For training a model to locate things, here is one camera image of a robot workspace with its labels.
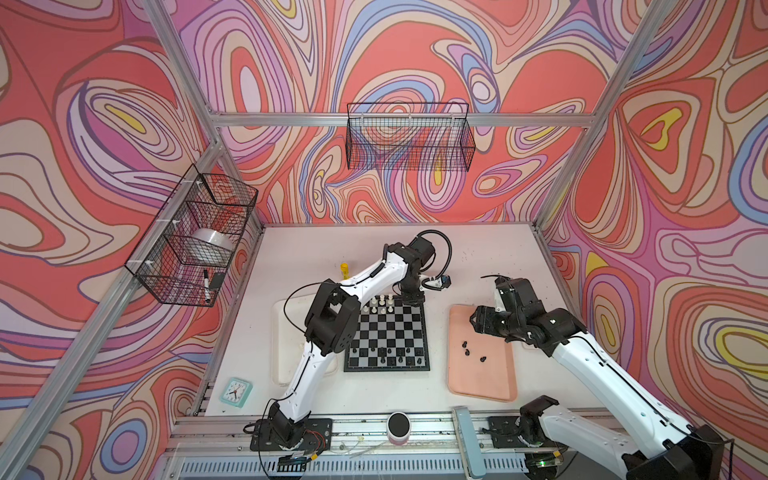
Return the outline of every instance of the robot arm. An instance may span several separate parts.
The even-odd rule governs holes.
[[[496,276],[496,307],[479,306],[475,331],[542,349],[581,380],[627,430],[617,434],[542,396],[521,409],[521,437],[549,438],[583,452],[621,478],[714,480],[723,440],[698,429],[632,378],[567,310],[546,312],[526,279]]]
[[[274,441],[292,448],[303,437],[303,420],[310,414],[319,381],[333,357],[354,338],[362,305],[394,283],[400,285],[403,303],[411,306],[424,303],[424,283],[432,290],[450,286],[448,276],[422,283],[422,268],[435,255],[432,243],[422,237],[427,231],[408,245],[385,245],[381,260],[350,279],[320,284],[304,320],[302,358],[283,398],[272,405],[267,417]]]

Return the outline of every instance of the white table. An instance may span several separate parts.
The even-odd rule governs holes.
[[[381,258],[384,243],[407,244],[417,226],[268,227],[256,258],[240,311],[224,354],[206,415],[261,415],[269,398],[281,397],[285,387],[271,379],[272,319],[270,309],[299,286],[326,278],[341,280],[339,265],[351,275]],[[429,372],[343,372],[320,383],[314,415],[341,413],[445,412],[455,406],[470,410],[516,409],[540,395],[549,395],[568,408],[600,408],[602,404],[578,379],[543,352],[513,343],[518,398],[511,403],[454,395],[448,390],[448,317],[451,305],[493,305],[492,279],[500,273],[531,281],[547,310],[565,307],[550,270],[527,224],[438,225],[453,244],[447,274],[452,285],[426,292],[425,320],[429,341]],[[447,249],[436,236],[437,258],[430,272],[439,271]],[[313,293],[309,287],[297,295]],[[253,391],[242,409],[219,400],[231,377],[249,380]]]

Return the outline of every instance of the round container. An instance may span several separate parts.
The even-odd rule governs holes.
[[[405,445],[411,436],[411,421],[405,413],[395,412],[386,420],[386,437],[394,445]]]
[[[192,233],[192,237],[197,238],[198,240],[202,240],[205,243],[210,243],[212,245],[216,245],[217,247],[227,249],[229,251],[235,249],[235,246],[229,237],[223,233],[217,232],[212,228],[198,228],[194,231],[194,233]],[[220,250],[211,249],[206,247],[204,244],[190,243],[188,250],[195,258],[201,262],[207,262],[210,261],[211,258],[215,259],[221,257]]]

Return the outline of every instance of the clock face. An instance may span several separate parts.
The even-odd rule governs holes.
[[[231,379],[229,385],[224,389],[221,399],[234,406],[242,406],[245,397],[250,392],[250,383],[241,379]]]

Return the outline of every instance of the chessboard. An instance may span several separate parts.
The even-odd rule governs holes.
[[[400,296],[392,299],[392,312],[389,305],[377,304],[373,313],[368,303],[367,311],[360,313],[355,337],[346,350],[345,372],[429,370],[422,307],[403,306]]]

